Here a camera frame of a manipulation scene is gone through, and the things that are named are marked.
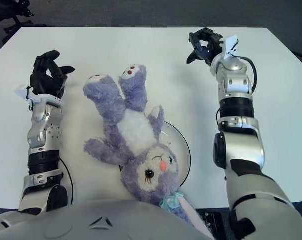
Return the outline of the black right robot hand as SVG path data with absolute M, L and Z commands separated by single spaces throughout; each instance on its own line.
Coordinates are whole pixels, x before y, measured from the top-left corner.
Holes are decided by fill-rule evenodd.
M 191 64 L 196 60 L 200 60 L 211 66 L 214 58 L 223 51 L 221 47 L 222 38 L 222 35 L 207 27 L 195 33 L 189 33 L 188 41 L 193 46 L 193 52 L 188 56 L 186 63 Z

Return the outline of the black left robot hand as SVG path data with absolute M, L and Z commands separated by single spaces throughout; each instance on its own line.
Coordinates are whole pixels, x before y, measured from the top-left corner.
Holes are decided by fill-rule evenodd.
M 52 50 L 37 56 L 30 76 L 30 87 L 35 95 L 48 94 L 62 99 L 68 75 L 75 71 L 72 66 L 59 67 L 55 60 L 60 56 Z

